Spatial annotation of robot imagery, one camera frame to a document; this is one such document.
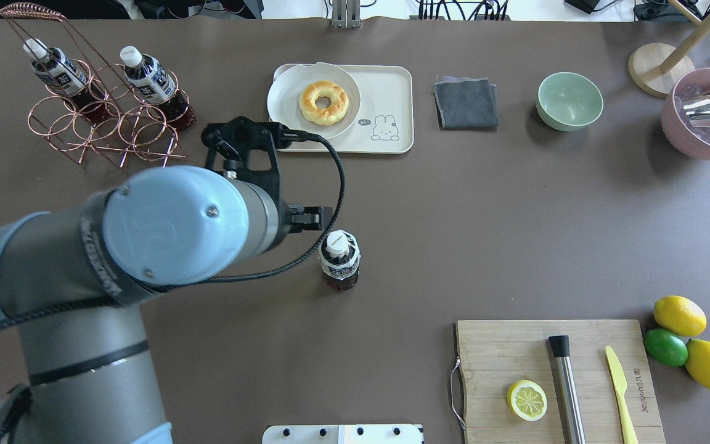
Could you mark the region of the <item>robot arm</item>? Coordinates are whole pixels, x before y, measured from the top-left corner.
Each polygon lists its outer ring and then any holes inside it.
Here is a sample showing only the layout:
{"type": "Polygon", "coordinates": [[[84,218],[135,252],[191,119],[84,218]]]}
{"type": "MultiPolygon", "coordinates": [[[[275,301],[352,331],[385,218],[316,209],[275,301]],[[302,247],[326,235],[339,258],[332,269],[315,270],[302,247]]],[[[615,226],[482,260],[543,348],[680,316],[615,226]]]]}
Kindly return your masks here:
{"type": "Polygon", "coordinates": [[[337,210],[287,206],[271,177],[151,168],[0,227],[0,331],[18,327],[29,373],[0,399],[0,442],[172,442],[140,303],[330,231],[337,210]]]}

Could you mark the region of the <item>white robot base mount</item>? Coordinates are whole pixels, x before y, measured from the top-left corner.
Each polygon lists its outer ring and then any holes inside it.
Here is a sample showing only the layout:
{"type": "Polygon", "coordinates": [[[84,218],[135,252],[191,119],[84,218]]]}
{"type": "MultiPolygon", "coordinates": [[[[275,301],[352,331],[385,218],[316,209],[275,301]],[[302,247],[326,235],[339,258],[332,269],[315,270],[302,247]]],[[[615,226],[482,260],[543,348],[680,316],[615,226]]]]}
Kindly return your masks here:
{"type": "Polygon", "coordinates": [[[423,443],[423,426],[416,424],[274,425],[262,443],[423,443]]]}

